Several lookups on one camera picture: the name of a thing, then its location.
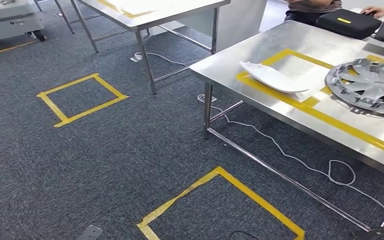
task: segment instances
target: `person's hand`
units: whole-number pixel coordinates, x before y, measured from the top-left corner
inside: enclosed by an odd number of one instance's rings
[[[375,18],[381,18],[384,16],[384,9],[378,6],[368,6],[361,10],[361,14],[369,14],[371,12],[376,12],[373,16]]]

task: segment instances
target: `electrical outlet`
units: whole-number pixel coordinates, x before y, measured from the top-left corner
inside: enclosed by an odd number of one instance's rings
[[[77,238],[77,240],[96,240],[101,233],[102,229],[94,225],[90,225],[84,230],[84,232]]]
[[[204,94],[199,95],[198,98],[199,98],[199,100],[201,100],[201,102],[205,102],[205,95]],[[211,97],[211,102],[214,102],[216,100],[217,100],[217,98],[215,98],[213,96]]]
[[[138,62],[142,61],[142,56],[139,55],[139,54],[135,54],[134,56],[132,56],[132,57],[130,58],[130,60],[132,60],[132,61],[135,62],[135,63],[138,63]]]

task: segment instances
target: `person's arm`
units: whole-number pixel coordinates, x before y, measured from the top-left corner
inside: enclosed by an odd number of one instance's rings
[[[365,7],[361,13],[371,13],[373,11],[376,11],[377,13],[374,15],[376,18],[380,18],[384,16],[384,8],[378,7],[378,6],[368,6]]]

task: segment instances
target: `machine wheel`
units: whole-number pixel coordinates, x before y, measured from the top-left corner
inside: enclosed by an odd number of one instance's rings
[[[40,30],[33,31],[33,34],[36,36],[39,41],[43,42],[46,40],[45,36],[42,34]]]

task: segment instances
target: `person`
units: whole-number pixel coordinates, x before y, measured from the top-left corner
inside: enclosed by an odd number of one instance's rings
[[[341,0],[286,0],[286,20],[314,26],[320,16],[342,8]]]
[[[375,18],[381,18],[384,16],[384,8],[382,7],[378,7],[378,6],[368,6],[368,7],[365,7],[361,13],[362,14],[369,14],[371,12],[376,12],[373,16]]]

